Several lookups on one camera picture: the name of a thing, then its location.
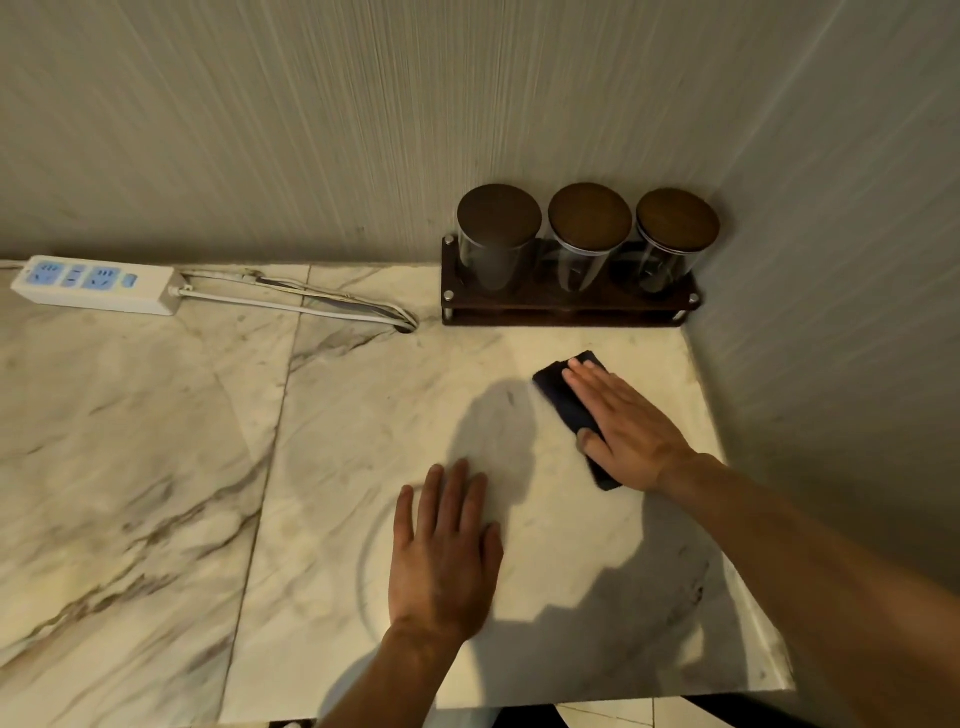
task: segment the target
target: white marble surface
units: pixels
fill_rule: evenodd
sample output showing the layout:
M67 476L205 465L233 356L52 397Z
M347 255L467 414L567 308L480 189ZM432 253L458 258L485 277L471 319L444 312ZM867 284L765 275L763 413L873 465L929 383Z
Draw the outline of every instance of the white marble surface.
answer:
M530 383L593 349L716 453L681 332L443 328L438 277L311 272L392 297L423 326L302 318L221 720L310 716L343 691L388 625L396 493L461 455L491 476L506 558L440 708L787 687L776 632L716 545L657 497L596 489Z
M191 301L173 318L42 306L11 293L11 278L0 725L212 722L298 317Z
M410 306L410 336L203 302L173 318L40 306L11 277L0 725L315 714L387 628L399 486L460 455L492 477L507 552L492 621L439 708L789 684L776 630L712 542L656 498L598 491L530 384L592 348L716 452L678 330L443 328L431 267L311 273Z

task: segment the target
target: floor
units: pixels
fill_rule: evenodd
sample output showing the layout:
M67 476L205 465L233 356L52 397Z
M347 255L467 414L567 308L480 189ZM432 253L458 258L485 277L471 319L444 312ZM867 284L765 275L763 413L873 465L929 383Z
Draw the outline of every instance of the floor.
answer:
M728 724L681 697L645 700L608 700L595 703L568 703L558 706L569 728L729 728ZM289 728L307 728L309 722L294 721ZM248 723L229 728L268 728L264 723Z

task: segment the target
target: beige wallpaper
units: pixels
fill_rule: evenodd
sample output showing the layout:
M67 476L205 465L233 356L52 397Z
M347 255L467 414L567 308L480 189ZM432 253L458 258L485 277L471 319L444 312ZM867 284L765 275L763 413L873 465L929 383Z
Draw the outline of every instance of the beige wallpaper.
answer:
M733 461L960 593L960 5L848 0L719 196L689 334Z
M0 255L432 260L460 197L705 193L833 0L5 0Z

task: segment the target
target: wooden tray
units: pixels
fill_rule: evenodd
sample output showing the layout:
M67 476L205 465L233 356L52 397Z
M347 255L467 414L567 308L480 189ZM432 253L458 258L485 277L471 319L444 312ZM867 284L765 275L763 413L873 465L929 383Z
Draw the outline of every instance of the wooden tray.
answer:
M702 301L692 274L666 294L648 298L611 281L610 266L579 294L564 291L543 264L516 289L493 294L460 275L455 237L447 236L441 245L440 306L447 326L678 327Z

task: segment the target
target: right hand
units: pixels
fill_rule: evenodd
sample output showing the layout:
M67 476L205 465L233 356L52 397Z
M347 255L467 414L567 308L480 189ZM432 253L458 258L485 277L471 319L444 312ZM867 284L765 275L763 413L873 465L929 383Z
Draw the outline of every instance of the right hand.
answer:
M577 447L619 483L657 490L668 468L697 454L677 426L619 376L591 361L570 359L567 365L564 380L603 433L580 430Z

